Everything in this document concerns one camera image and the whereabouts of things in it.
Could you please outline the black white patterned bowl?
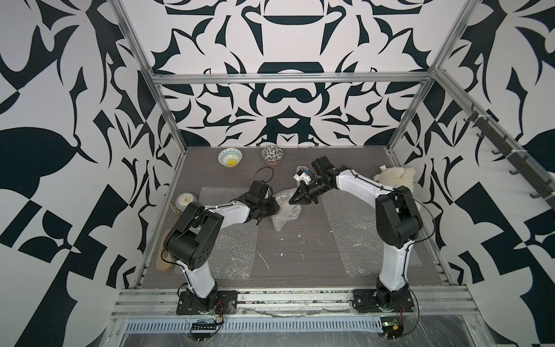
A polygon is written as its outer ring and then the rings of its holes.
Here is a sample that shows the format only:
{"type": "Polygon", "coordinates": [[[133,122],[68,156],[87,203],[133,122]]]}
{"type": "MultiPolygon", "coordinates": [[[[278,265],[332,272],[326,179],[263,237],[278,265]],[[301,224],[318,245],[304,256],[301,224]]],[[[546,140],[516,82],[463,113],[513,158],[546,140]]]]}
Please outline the black white patterned bowl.
{"type": "Polygon", "coordinates": [[[262,149],[261,156],[266,164],[276,165],[283,160],[284,152],[277,145],[269,145],[262,149]]]}

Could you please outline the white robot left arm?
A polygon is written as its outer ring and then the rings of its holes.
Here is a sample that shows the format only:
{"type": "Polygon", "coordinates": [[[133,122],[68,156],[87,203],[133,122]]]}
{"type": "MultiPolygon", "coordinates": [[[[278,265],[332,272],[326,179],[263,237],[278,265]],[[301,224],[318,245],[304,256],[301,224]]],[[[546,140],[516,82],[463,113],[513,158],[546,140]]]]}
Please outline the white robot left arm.
{"type": "Polygon", "coordinates": [[[279,209],[273,189],[260,180],[254,180],[247,192],[223,205],[192,202],[164,240],[161,254],[170,256],[168,264],[180,267],[190,296],[204,302],[214,299],[218,286],[208,259],[221,229],[250,221],[260,222],[276,215],[279,209]]]}

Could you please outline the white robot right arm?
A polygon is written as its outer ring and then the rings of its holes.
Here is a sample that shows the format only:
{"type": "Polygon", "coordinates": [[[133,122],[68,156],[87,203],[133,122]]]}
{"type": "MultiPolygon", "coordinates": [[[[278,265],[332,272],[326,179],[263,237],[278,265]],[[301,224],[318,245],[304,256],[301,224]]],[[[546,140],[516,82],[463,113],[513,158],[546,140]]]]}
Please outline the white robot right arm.
{"type": "Polygon", "coordinates": [[[312,167],[314,171],[298,169],[294,174],[298,188],[289,203],[317,204],[321,195],[337,189],[370,205],[376,212],[377,234],[384,242],[378,284],[391,292],[406,287],[410,253],[423,228],[421,214],[410,189],[384,186],[349,166],[332,165],[327,156],[314,160],[312,167]]]}

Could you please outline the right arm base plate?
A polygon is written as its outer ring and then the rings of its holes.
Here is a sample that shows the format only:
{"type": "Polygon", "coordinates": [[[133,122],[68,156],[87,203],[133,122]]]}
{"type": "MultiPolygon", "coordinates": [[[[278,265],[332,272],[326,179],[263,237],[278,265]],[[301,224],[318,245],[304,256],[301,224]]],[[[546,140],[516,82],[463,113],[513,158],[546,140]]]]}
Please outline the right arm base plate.
{"type": "Polygon", "coordinates": [[[359,313],[413,312],[414,300],[408,286],[397,291],[386,287],[352,290],[352,308],[359,313]]]}

